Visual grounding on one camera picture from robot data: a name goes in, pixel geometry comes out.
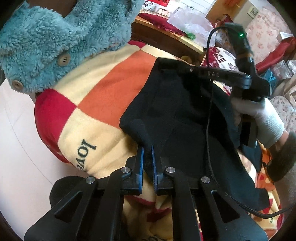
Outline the right forearm dark sleeve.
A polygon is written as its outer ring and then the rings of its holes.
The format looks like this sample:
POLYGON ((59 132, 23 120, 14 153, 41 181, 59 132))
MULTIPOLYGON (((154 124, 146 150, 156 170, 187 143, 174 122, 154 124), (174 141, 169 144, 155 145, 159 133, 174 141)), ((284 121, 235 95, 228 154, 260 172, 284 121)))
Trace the right forearm dark sleeve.
POLYGON ((280 181, 295 165, 295 133, 290 132, 281 150, 266 166, 272 182, 280 181))

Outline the right gloved hand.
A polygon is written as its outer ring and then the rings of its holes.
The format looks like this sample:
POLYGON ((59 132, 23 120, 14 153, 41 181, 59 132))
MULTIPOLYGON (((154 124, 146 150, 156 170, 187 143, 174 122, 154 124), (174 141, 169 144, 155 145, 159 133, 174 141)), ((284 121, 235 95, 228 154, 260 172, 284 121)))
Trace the right gloved hand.
POLYGON ((287 141, 288 133, 271 102, 264 98, 260 102, 231 98, 235 124, 238 125, 243 114, 255 119, 258 127, 257 139, 267 148, 279 150, 287 141))

